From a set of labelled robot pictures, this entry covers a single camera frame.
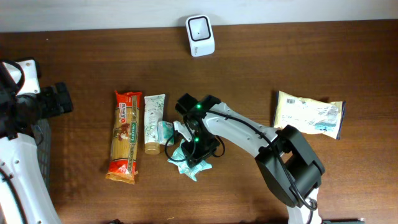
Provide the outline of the grey plastic mesh basket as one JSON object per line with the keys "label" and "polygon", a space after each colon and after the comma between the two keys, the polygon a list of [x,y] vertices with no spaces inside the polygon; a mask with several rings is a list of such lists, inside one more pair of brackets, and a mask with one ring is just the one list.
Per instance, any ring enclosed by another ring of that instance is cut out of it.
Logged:
{"label": "grey plastic mesh basket", "polygon": [[41,119],[32,127],[35,142],[37,144],[37,158],[40,173],[46,188],[49,188],[50,180],[50,150],[52,131],[47,119]]}

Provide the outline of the teal crinkled snack packet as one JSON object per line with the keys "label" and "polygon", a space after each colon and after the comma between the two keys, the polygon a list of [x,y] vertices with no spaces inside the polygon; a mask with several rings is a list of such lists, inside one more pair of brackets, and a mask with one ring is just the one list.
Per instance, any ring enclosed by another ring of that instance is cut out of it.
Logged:
{"label": "teal crinkled snack packet", "polygon": [[212,168],[212,165],[207,163],[206,161],[201,161],[199,164],[193,166],[190,168],[188,166],[187,161],[182,161],[180,160],[185,158],[185,155],[182,151],[182,144],[185,142],[185,140],[182,140],[179,147],[174,150],[174,153],[172,154],[172,157],[168,159],[167,161],[176,165],[178,167],[178,171],[180,174],[185,174],[189,178],[191,178],[193,181],[197,181],[196,174],[208,170]]}

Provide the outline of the white cosmetic tube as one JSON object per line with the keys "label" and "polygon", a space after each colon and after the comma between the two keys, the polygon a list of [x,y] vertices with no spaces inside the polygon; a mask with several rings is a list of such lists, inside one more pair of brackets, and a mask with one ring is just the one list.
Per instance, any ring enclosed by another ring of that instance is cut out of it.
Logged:
{"label": "white cosmetic tube", "polygon": [[164,113],[165,94],[144,97],[144,150],[146,154],[160,153],[158,122]]}

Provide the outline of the orange spaghetti packet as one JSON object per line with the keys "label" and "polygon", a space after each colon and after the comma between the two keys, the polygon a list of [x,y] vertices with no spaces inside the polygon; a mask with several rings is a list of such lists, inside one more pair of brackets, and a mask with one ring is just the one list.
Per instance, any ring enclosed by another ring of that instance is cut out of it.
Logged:
{"label": "orange spaghetti packet", "polygon": [[115,93],[109,169],[106,178],[135,184],[141,92]]}

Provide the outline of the small teal white packet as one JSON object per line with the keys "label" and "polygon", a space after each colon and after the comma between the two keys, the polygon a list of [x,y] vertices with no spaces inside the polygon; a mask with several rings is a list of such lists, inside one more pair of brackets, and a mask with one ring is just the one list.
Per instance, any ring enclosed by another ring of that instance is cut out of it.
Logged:
{"label": "small teal white packet", "polygon": [[159,121],[157,124],[158,142],[160,145],[174,145],[174,127],[167,121]]}

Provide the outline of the cream snack bag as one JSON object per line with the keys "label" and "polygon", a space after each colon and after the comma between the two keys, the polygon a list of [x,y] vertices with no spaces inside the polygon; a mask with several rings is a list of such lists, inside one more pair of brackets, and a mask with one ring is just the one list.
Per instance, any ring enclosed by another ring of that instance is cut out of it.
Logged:
{"label": "cream snack bag", "polygon": [[345,101],[325,103],[311,98],[276,94],[273,127],[283,129],[291,125],[305,134],[324,134],[339,140],[345,117]]}

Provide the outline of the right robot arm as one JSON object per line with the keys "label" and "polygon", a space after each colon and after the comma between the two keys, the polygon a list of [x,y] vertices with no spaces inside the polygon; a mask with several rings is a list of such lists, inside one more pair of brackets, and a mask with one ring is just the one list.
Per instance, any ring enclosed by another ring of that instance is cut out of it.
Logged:
{"label": "right robot arm", "polygon": [[185,138],[182,151],[190,167],[214,156],[222,139],[248,152],[273,195],[286,205],[289,223],[322,223],[317,195],[325,168],[302,133],[256,123],[207,95],[198,101],[188,93],[177,100],[182,116],[174,129]]}

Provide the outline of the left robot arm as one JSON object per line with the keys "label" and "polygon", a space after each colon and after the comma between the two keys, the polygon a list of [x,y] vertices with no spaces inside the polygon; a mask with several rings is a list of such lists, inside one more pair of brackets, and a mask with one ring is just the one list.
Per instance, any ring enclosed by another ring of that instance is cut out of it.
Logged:
{"label": "left robot arm", "polygon": [[1,60],[1,221],[60,223],[47,182],[49,118],[73,111],[64,82],[39,85],[32,58]]}

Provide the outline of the white barcode scanner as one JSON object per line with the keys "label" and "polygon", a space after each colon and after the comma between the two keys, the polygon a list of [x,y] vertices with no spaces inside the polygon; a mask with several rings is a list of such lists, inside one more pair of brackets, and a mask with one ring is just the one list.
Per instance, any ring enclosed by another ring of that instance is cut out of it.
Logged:
{"label": "white barcode scanner", "polygon": [[202,57],[215,52],[215,39],[210,18],[206,15],[188,17],[185,21],[192,57]]}

